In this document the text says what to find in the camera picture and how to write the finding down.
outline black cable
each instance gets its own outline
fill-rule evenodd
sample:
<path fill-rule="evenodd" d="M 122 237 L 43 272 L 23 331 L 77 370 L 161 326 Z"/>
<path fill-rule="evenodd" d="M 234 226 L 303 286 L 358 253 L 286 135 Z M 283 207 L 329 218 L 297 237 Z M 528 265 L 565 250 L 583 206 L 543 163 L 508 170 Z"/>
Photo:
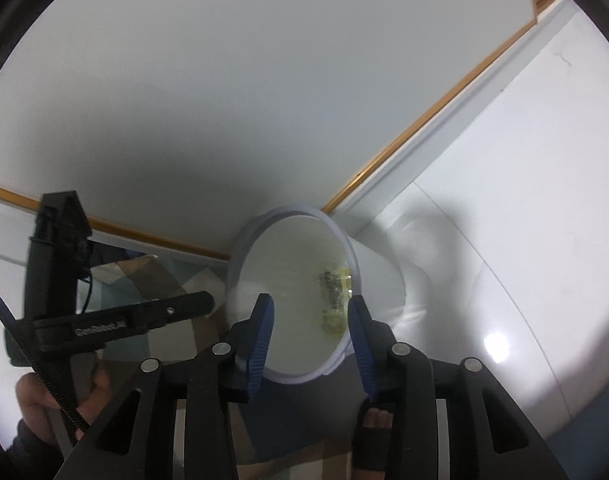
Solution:
<path fill-rule="evenodd" d="M 51 374 L 44 366 L 44 363 L 37 352 L 31 348 L 30 344 L 25 340 L 24 334 L 20 330 L 18 325 L 18 321 L 13 317 L 13 314 L 9 310 L 9 307 L 4 303 L 2 298 L 0 297 L 0 321 L 4 325 L 4 327 L 8 330 L 9 334 L 15 341 L 16 345 L 24 355 L 25 359 L 34 369 L 34 372 L 40 378 L 48 392 L 51 396 L 56 400 L 62 412 L 71 419 L 72 423 L 78 428 L 80 431 L 87 431 L 89 429 L 89 425 L 86 420 L 82 418 L 82 416 L 78 413 L 78 410 L 72 403 L 69 402 L 59 391 L 56 386 L 56 382 L 54 381 Z"/>
<path fill-rule="evenodd" d="M 91 299 L 91 291 L 93 290 L 93 276 L 89 277 L 89 291 L 87 292 L 87 299 L 84 300 L 84 305 L 82 306 L 81 314 L 84 314 L 87 311 L 87 307 L 89 306 L 89 300 Z"/>

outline baseboard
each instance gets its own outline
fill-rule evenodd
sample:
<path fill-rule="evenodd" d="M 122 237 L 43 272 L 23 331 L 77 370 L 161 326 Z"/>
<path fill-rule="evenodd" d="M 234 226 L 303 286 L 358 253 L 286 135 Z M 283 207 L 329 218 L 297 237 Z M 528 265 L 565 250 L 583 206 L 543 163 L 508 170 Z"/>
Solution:
<path fill-rule="evenodd" d="M 360 232 L 462 134 L 578 10 L 572 0 L 550 6 L 536 25 L 341 202 L 332 214 L 334 220 L 351 236 Z"/>

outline white trash can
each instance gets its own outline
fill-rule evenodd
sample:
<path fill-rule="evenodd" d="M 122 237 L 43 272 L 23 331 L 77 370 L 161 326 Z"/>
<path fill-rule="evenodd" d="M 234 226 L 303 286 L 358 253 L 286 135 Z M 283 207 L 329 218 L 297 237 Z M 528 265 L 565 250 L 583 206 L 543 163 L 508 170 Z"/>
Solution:
<path fill-rule="evenodd" d="M 276 313 L 265 377 L 283 384 L 328 375 L 353 353 L 351 295 L 362 294 L 373 318 L 390 325 L 405 304 L 397 267 L 306 205 L 273 209 L 238 237 L 227 278 L 230 325 L 251 315 L 261 292 Z"/>

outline white tile floor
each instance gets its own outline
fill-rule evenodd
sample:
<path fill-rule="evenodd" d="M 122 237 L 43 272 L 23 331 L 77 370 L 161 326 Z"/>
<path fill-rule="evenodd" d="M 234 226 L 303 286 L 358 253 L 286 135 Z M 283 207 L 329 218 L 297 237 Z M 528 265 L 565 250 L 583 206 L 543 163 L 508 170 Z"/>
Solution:
<path fill-rule="evenodd" d="M 431 356 L 482 356 L 544 434 L 585 406 L 609 381 L 609 45 L 590 20 L 357 238 L 428 274 L 407 333 Z"/>

